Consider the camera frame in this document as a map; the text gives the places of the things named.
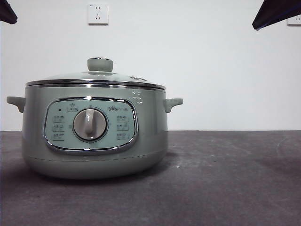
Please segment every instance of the glass lid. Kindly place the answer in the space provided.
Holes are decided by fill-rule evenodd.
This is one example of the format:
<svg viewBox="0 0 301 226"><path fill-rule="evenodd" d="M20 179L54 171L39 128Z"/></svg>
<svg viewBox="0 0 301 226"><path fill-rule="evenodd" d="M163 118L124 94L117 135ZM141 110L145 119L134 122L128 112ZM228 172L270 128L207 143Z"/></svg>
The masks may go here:
<svg viewBox="0 0 301 226"><path fill-rule="evenodd" d="M44 80L31 81L26 86L54 84L95 84L124 85L163 89L164 86L154 84L143 78L113 73L113 61L104 57L88 59L88 72L70 73L48 77Z"/></svg>

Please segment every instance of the lid knob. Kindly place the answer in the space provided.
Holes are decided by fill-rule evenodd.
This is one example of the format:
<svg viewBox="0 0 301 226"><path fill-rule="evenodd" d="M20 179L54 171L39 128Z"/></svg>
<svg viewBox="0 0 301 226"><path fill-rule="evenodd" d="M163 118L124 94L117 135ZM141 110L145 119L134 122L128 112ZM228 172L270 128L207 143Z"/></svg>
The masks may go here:
<svg viewBox="0 0 301 226"><path fill-rule="evenodd" d="M89 71L112 72L113 61L104 57L93 57L88 59Z"/></svg>

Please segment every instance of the gray table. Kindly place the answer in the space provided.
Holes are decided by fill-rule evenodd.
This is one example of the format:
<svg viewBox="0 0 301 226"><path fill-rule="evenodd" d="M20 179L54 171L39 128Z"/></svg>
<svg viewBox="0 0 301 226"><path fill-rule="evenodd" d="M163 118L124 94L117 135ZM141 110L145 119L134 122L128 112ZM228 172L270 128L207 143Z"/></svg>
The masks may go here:
<svg viewBox="0 0 301 226"><path fill-rule="evenodd" d="M2 132L1 225L301 225L301 131L169 136L150 170L76 181L34 173L21 132Z"/></svg>

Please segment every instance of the dark object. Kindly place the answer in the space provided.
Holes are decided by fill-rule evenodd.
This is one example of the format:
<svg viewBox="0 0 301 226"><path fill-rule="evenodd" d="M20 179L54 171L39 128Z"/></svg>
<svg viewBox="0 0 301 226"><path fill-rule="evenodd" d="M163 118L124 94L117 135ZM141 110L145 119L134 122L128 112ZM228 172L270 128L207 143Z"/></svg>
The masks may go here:
<svg viewBox="0 0 301 226"><path fill-rule="evenodd" d="M301 0L264 0L253 21L253 27L259 30L299 14L301 14Z"/></svg>
<svg viewBox="0 0 301 226"><path fill-rule="evenodd" d="M0 0L0 20L9 24L15 24L18 17L6 0Z"/></svg>

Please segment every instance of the pot handle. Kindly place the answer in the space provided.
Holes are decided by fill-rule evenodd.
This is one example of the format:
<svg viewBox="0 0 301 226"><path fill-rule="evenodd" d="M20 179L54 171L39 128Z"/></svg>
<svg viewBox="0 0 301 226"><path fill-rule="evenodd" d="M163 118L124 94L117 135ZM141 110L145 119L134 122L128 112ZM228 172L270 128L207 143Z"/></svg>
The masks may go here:
<svg viewBox="0 0 301 226"><path fill-rule="evenodd" d="M24 97L7 97L6 102L12 105L16 105L19 109L19 112L24 112L26 99Z"/></svg>
<svg viewBox="0 0 301 226"><path fill-rule="evenodd" d="M174 106L182 105L182 104L183 104L183 99L182 98L166 99L166 100L164 100L165 112L170 113L171 109Z"/></svg>

